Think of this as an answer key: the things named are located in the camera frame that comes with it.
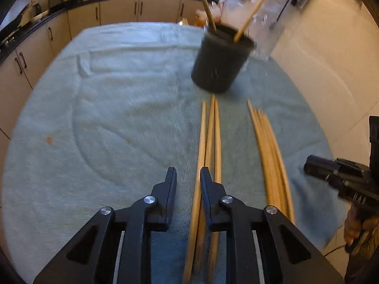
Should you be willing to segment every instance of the hand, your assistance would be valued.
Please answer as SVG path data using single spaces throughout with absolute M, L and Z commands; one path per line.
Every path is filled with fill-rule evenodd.
M 365 231 L 374 229 L 379 226 L 379 215 L 368 218 L 362 225 L 361 221 L 357 219 L 357 208 L 351 205 L 347 218 L 345 220 L 345 228 L 343 230 L 343 237 L 347 244 L 351 245 L 354 239 L 359 237 L 362 229 Z

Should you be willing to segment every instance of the kitchen counter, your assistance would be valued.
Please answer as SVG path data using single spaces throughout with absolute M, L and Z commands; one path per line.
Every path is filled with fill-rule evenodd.
M 100 2 L 103 0 L 77 0 L 74 3 L 69 3 L 65 5 L 62 9 L 50 13 L 46 17 L 42 18 L 39 22 L 35 23 L 28 23 L 25 26 L 21 27 L 14 35 L 14 40 L 11 41 L 7 46 L 2 46 L 1 52 L 0 52 L 0 65 L 1 63 L 10 55 L 10 53 L 20 44 L 22 41 L 24 41 L 30 34 L 32 34 L 35 30 L 37 30 L 39 27 L 43 26 L 46 22 L 50 21 L 54 17 L 58 16 L 59 14 L 76 7 L 80 7 L 86 4 L 94 3 L 94 2 Z M 208 2 L 218 2 L 219 0 L 208 0 Z

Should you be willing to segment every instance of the tablecloth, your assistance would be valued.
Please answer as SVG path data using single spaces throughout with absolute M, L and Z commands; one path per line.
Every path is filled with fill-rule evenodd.
M 48 67 L 13 131 L 3 175 L 5 235 L 27 283 L 102 206 L 130 206 L 164 180 L 169 166 L 178 173 L 174 215 L 168 233 L 152 234 L 152 282 L 181 282 L 200 103 L 209 106 L 211 97 L 190 77 L 202 36 L 202 29 L 175 24 L 94 27 Z M 332 155 L 290 78 L 275 61 L 250 58 L 217 98 L 226 192 L 249 206 L 266 205 L 249 98 L 277 136 L 297 227 L 323 248 L 342 224 L 344 204 L 303 173 L 308 155 Z M 215 283 L 225 281 L 225 249 L 222 234 Z M 193 281 L 202 283 L 202 275 Z

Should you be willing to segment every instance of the black cabinet handle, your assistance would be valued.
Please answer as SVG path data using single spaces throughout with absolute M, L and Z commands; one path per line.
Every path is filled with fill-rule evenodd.
M 50 40 L 52 41 L 52 40 L 53 40 L 53 32 L 51 31 L 51 28 L 50 28 L 50 27 L 48 27 L 48 29 L 49 29 L 49 31 L 50 31 L 50 35 L 51 35 Z
M 20 56 L 22 57 L 22 60 L 24 61 L 24 68 L 27 69 L 28 67 L 26 66 L 26 62 L 25 62 L 25 59 L 24 59 L 24 57 L 23 57 L 22 52 L 20 52 Z
M 21 68 L 20 62 L 18 61 L 18 58 L 14 58 L 14 60 L 17 62 L 18 67 L 20 67 L 20 74 L 22 74 L 22 68 Z
M 181 18 L 181 16 L 183 16 L 183 10 L 184 10 L 184 3 L 181 5 L 181 11 L 180 11 L 180 15 L 179 15 L 180 18 Z

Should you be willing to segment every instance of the black plastic cup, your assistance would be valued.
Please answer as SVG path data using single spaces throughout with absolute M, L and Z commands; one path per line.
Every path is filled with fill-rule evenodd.
M 193 65 L 193 82 L 212 93 L 227 91 L 236 79 L 239 70 L 255 48 L 255 42 L 243 35 L 237 42 L 233 37 L 237 30 L 216 24 L 217 33 L 209 28 Z

